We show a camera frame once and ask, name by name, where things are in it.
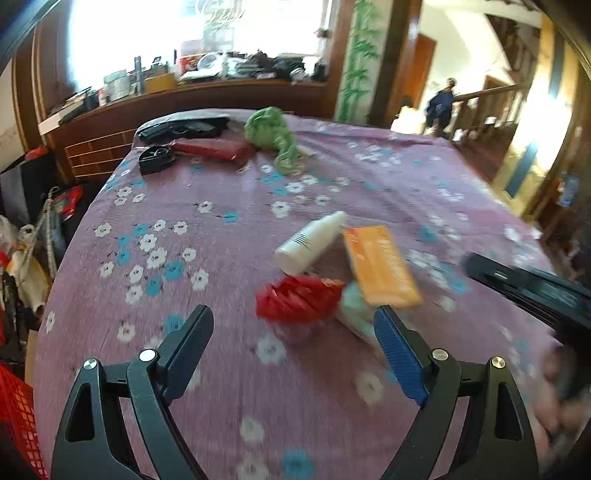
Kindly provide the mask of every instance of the red plastic bag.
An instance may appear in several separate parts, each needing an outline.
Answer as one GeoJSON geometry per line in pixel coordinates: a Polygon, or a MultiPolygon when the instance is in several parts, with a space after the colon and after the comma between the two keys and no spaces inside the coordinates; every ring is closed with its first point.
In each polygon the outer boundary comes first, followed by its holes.
{"type": "Polygon", "coordinates": [[[177,152],[232,161],[239,167],[244,165],[255,154],[254,147],[244,139],[180,138],[170,142],[169,146],[177,152]]]}
{"type": "Polygon", "coordinates": [[[327,319],[339,304],[345,284],[316,277],[285,277],[256,295],[256,315],[283,324],[327,319]]]}

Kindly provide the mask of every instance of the screw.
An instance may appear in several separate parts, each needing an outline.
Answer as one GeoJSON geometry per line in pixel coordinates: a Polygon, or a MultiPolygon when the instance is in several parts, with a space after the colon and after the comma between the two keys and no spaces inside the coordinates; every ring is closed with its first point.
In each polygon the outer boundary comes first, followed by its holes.
{"type": "Polygon", "coordinates": [[[156,357],[156,352],[154,352],[153,350],[144,350],[143,352],[140,353],[139,355],[139,359],[142,362],[150,362],[152,361],[154,358],[156,357]]]}
{"type": "Polygon", "coordinates": [[[84,370],[92,370],[96,367],[96,364],[97,362],[94,358],[89,358],[82,366],[84,367],[84,370]]]}
{"type": "Polygon", "coordinates": [[[432,353],[433,358],[435,360],[447,360],[449,355],[447,354],[447,352],[441,348],[436,348],[432,353]]]}
{"type": "Polygon", "coordinates": [[[494,356],[491,360],[492,366],[497,368],[505,368],[505,361],[500,356],[494,356]]]}

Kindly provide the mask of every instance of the person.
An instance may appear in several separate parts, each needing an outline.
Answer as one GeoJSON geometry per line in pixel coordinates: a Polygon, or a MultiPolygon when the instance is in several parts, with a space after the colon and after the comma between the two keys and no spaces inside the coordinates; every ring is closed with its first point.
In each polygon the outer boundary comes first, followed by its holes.
{"type": "Polygon", "coordinates": [[[453,105],[453,88],[456,86],[456,79],[448,78],[447,86],[443,90],[439,90],[427,106],[427,118],[425,126],[431,128],[433,122],[437,120],[437,136],[449,125],[452,119],[452,105],[453,105]]]}

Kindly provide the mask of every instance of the blue gripper pad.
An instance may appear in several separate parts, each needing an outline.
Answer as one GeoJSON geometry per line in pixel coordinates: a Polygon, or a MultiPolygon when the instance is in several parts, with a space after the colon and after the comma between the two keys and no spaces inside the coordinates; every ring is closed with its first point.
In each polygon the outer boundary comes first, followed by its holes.
{"type": "Polygon", "coordinates": [[[408,398],[422,407],[429,397],[423,382],[423,369],[417,357],[386,311],[378,308],[374,314],[374,331],[388,359],[392,373],[408,398]]]}

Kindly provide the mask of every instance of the red plastic crate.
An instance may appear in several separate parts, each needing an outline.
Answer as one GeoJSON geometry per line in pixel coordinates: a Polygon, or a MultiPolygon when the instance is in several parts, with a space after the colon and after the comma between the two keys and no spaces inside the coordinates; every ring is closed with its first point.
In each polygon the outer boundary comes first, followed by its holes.
{"type": "Polygon", "coordinates": [[[35,428],[33,389],[3,365],[0,365],[0,422],[37,475],[48,480],[35,428]]]}

